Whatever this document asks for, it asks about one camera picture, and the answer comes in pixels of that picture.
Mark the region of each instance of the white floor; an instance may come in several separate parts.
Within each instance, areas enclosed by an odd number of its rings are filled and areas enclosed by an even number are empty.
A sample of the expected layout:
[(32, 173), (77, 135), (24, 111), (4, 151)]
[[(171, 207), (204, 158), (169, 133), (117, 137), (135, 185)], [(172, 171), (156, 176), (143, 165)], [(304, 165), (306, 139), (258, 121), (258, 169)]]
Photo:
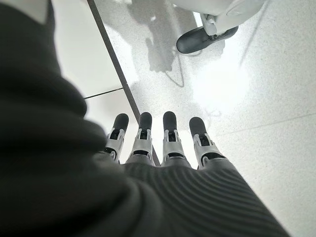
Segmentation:
[(269, 0), (231, 39), (192, 55), (175, 49), (194, 15), (165, 0), (95, 0), (141, 112), (173, 111), (196, 167), (189, 120), (210, 136), (286, 229), (316, 233), (316, 16), (313, 0)]

